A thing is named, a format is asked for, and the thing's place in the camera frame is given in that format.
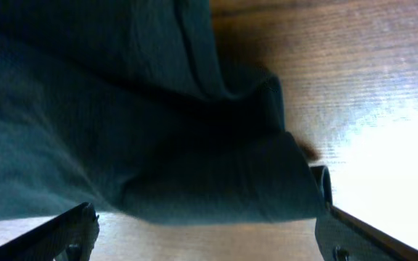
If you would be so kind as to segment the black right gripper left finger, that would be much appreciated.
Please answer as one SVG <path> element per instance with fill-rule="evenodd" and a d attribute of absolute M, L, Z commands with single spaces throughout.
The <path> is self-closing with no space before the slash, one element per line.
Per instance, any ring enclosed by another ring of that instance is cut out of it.
<path fill-rule="evenodd" d="M 0 246 L 0 260 L 89 261 L 99 235 L 94 205 L 84 202 Z"/>

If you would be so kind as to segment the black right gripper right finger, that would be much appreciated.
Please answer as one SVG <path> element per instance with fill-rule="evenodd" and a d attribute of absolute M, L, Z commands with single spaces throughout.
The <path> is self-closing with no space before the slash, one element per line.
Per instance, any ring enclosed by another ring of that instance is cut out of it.
<path fill-rule="evenodd" d="M 327 166 L 313 166 L 326 213 L 316 219 L 315 238 L 325 261 L 418 261 L 418 250 L 333 205 Z"/>

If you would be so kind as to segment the black Nike t-shirt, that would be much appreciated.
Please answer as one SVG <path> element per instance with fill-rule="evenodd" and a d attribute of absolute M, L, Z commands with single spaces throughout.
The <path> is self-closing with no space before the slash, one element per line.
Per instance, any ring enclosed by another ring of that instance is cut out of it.
<path fill-rule="evenodd" d="M 0 1 L 0 220 L 316 218 L 283 113 L 275 74 L 219 58 L 207 1 Z"/>

